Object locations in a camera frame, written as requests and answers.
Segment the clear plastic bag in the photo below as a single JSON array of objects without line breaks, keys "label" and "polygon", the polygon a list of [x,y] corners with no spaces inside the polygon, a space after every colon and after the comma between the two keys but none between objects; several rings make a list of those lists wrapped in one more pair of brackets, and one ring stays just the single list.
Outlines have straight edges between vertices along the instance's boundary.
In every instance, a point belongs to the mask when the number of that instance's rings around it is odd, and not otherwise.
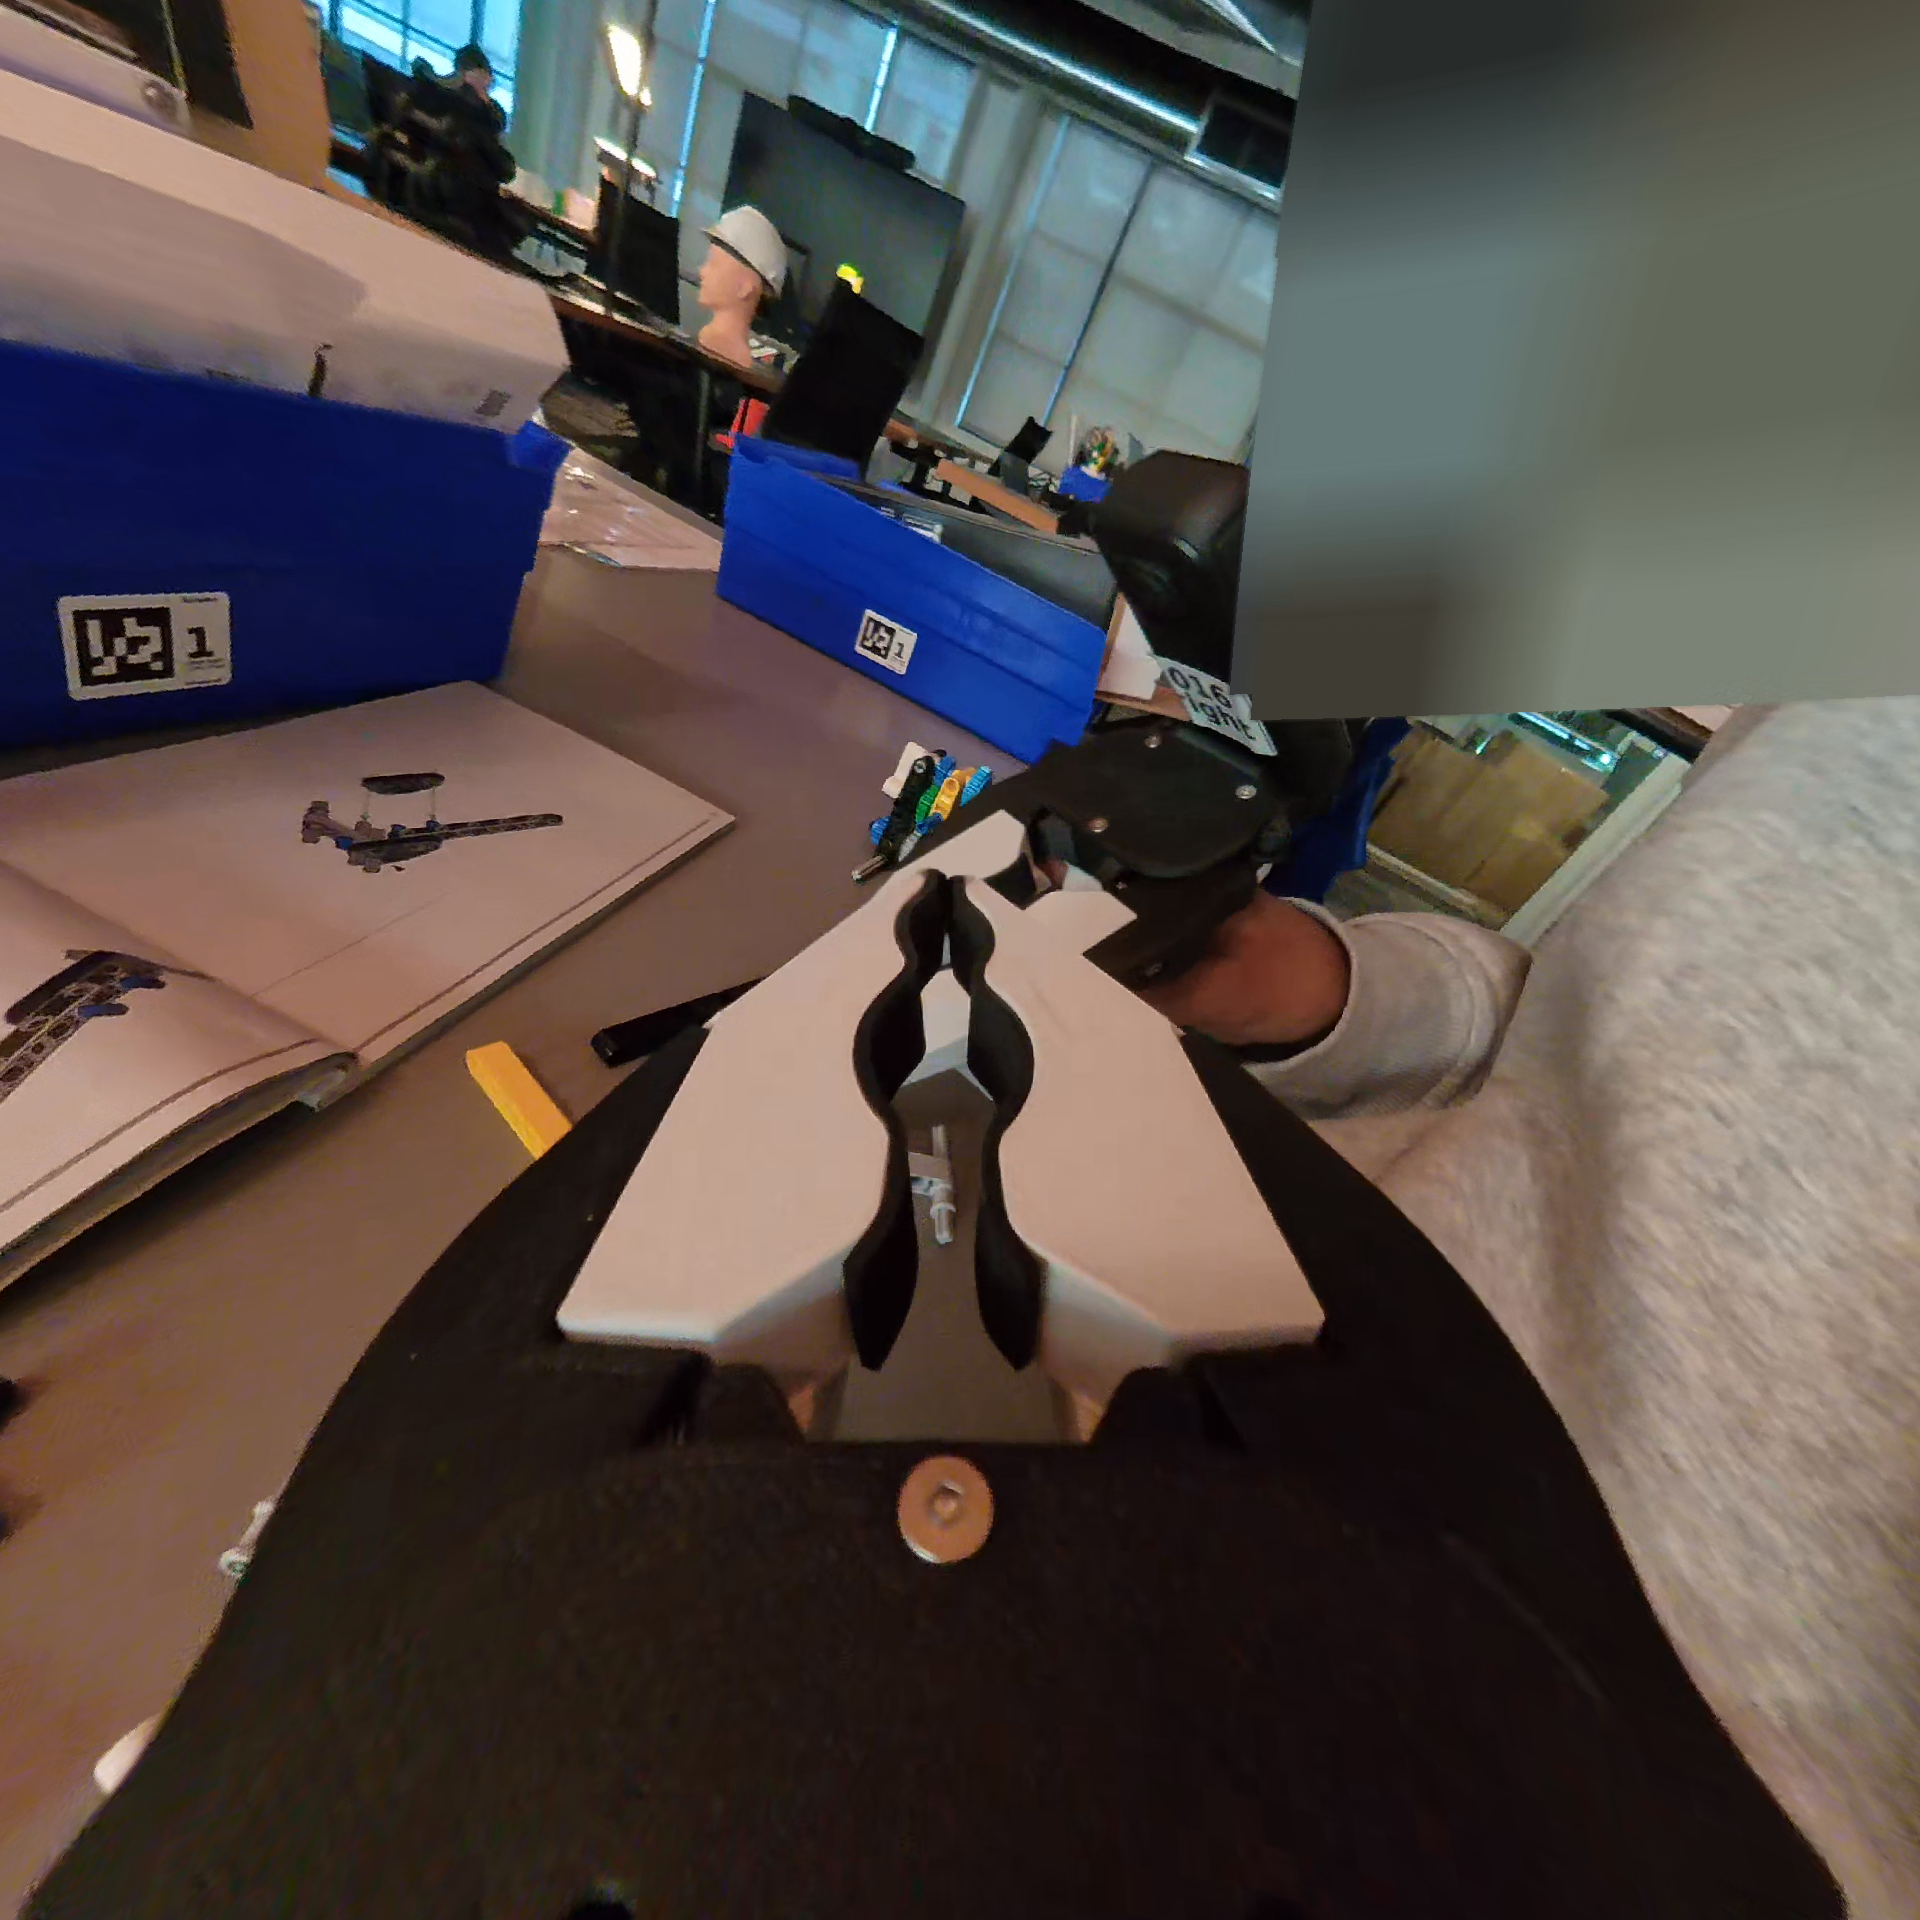
[{"label": "clear plastic bag", "polygon": [[684,519],[627,477],[569,449],[539,529],[539,550],[621,573],[713,577],[722,537]]}]

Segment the cardboard box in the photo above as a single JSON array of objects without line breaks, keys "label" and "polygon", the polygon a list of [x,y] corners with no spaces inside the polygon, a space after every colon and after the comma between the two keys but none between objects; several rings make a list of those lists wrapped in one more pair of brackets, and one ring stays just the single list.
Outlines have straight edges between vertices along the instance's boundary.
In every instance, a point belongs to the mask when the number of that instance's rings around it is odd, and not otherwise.
[{"label": "cardboard box", "polygon": [[1166,683],[1164,665],[1153,654],[1125,594],[1116,594],[1113,602],[1094,699],[1126,714],[1149,714],[1173,722],[1186,721],[1186,706]]}]

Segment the black panel tan frame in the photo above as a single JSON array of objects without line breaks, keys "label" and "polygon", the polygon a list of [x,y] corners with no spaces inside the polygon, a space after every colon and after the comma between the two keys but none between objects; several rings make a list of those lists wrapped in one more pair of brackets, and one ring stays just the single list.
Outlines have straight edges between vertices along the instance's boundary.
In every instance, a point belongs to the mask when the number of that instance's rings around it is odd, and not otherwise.
[{"label": "black panel tan frame", "polygon": [[2,66],[289,184],[328,184],[323,30],[308,6],[5,3]]}]

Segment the black computer monitor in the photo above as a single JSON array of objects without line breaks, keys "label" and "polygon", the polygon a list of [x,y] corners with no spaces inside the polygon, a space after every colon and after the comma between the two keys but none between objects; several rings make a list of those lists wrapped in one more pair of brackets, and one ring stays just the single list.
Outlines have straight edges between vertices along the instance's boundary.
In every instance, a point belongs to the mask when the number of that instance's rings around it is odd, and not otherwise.
[{"label": "black computer monitor", "polygon": [[865,479],[921,354],[921,335],[837,279],[757,441],[817,471]]}]

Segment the small blue plastic bin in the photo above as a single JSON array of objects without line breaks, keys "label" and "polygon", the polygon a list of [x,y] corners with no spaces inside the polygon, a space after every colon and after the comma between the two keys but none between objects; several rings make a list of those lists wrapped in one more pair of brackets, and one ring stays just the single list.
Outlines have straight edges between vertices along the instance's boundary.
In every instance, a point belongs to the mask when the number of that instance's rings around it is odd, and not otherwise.
[{"label": "small blue plastic bin", "polygon": [[1017,761],[1076,743],[1097,706],[1106,622],[912,529],[907,510],[793,449],[738,440],[715,591]]}]

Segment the pile of coloured lego pieces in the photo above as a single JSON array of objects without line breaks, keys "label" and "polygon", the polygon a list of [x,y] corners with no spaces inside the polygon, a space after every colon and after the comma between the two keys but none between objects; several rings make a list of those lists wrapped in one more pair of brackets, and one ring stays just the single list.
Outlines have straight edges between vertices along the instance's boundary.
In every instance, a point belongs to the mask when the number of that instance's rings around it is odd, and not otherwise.
[{"label": "pile of coloured lego pieces", "polygon": [[944,750],[907,742],[882,784],[888,810],[868,825],[870,851],[854,867],[853,883],[865,885],[900,867],[937,825],[988,792],[993,779],[988,765],[961,761]]}]

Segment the large blue plastic bin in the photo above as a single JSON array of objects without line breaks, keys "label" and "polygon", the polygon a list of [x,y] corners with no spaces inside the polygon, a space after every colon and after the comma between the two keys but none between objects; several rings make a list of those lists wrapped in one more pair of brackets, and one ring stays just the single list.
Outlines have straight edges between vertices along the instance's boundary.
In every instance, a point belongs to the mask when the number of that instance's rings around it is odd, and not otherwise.
[{"label": "large blue plastic bin", "polygon": [[569,455],[5,346],[2,743],[492,682]]}]

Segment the mannequin head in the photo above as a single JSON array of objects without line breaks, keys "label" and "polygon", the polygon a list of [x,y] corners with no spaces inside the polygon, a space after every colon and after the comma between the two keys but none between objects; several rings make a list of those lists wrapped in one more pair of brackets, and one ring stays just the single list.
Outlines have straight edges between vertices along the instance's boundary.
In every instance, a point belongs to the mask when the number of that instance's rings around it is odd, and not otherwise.
[{"label": "mannequin head", "polygon": [[748,258],[728,250],[717,239],[710,239],[697,286],[697,306],[704,314],[704,325],[696,336],[696,346],[710,362],[728,369],[755,370],[757,358],[753,341],[757,317],[770,293],[770,285]]}]

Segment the stack of cardboard boxes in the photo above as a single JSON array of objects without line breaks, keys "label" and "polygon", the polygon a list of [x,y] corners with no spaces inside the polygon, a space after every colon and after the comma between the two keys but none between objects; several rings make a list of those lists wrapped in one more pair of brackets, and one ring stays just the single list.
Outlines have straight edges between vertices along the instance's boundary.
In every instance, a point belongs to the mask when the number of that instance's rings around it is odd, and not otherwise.
[{"label": "stack of cardboard boxes", "polygon": [[1398,743],[1366,833],[1371,853],[1505,921],[1612,810],[1601,779],[1529,736],[1473,750],[1428,725]]}]

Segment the white hard hat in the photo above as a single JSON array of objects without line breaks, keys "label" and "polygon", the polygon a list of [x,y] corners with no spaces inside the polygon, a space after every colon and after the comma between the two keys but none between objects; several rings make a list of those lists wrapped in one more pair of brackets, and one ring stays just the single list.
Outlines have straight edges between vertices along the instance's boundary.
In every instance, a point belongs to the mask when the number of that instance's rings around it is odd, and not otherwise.
[{"label": "white hard hat", "polygon": [[715,250],[757,274],[764,301],[779,301],[789,277],[789,250],[766,214],[753,203],[731,206],[704,230],[704,235]]}]

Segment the person's right hand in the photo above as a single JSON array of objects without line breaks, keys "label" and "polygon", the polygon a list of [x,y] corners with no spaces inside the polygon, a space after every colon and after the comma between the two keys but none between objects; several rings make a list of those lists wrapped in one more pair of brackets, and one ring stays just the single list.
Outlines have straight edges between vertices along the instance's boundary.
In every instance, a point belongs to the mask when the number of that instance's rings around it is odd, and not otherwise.
[{"label": "person's right hand", "polygon": [[1258,895],[1181,976],[1176,1018],[1236,1049],[1308,1049],[1336,1031],[1352,986],[1348,952],[1328,921]]}]

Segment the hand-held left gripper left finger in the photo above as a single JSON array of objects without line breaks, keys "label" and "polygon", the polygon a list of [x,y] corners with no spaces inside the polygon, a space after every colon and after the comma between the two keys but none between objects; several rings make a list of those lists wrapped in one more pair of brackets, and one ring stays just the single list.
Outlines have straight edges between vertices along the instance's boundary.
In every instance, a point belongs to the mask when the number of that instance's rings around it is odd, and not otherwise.
[{"label": "hand-held left gripper left finger", "polygon": [[758,1367],[786,1395],[885,1366],[920,1278],[896,1096],[952,907],[944,874],[894,877],[692,1038],[565,1338]]}]

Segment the person's right forearm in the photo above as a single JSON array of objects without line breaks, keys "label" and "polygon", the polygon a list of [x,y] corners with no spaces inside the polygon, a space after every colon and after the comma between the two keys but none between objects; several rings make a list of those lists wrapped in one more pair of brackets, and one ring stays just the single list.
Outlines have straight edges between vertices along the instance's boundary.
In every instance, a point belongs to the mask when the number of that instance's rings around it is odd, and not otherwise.
[{"label": "person's right forearm", "polygon": [[1240,1045],[1242,1065],[1308,1121],[1448,1110],[1493,1067],[1532,975],[1502,934],[1426,912],[1337,919],[1297,904],[1346,954],[1348,998],[1313,1042]]}]

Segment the floor lamp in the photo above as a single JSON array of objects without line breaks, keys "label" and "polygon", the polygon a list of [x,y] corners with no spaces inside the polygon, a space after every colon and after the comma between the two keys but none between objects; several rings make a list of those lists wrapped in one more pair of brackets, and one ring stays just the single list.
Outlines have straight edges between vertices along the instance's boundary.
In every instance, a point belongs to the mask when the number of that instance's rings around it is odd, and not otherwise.
[{"label": "floor lamp", "polygon": [[640,7],[640,23],[611,22],[606,26],[608,77],[616,88],[621,115],[620,154],[611,174],[611,214],[600,216],[602,281],[608,295],[620,295],[627,225],[633,208],[633,184],[637,173],[640,125],[652,111],[652,85],[657,77],[658,3]]}]

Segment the white barcode booklet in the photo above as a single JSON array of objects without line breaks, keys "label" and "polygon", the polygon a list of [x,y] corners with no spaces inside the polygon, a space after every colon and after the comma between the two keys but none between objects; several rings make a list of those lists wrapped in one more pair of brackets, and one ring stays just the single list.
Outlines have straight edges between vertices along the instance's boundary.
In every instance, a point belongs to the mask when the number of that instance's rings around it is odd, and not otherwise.
[{"label": "white barcode booklet", "polygon": [[358,281],[310,393],[514,434],[569,369],[541,285],[379,214],[323,199],[299,242]]}]

